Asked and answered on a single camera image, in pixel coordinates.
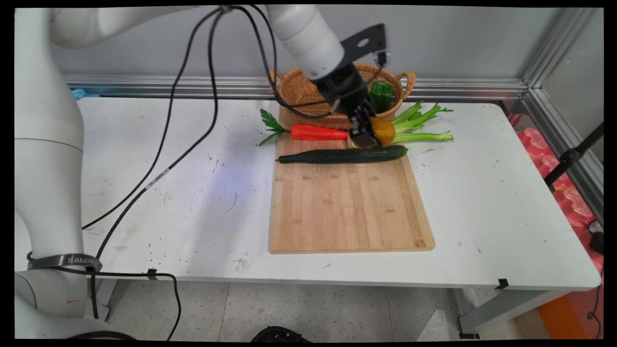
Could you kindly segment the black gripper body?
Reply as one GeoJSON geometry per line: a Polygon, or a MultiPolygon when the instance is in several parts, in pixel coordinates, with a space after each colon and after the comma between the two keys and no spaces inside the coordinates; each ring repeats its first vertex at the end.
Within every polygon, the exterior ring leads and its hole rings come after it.
{"type": "Polygon", "coordinates": [[[363,102],[370,102],[368,87],[353,64],[346,64],[315,80],[318,92],[324,97],[330,110],[318,117],[341,113],[349,117],[363,113],[363,102]]]}

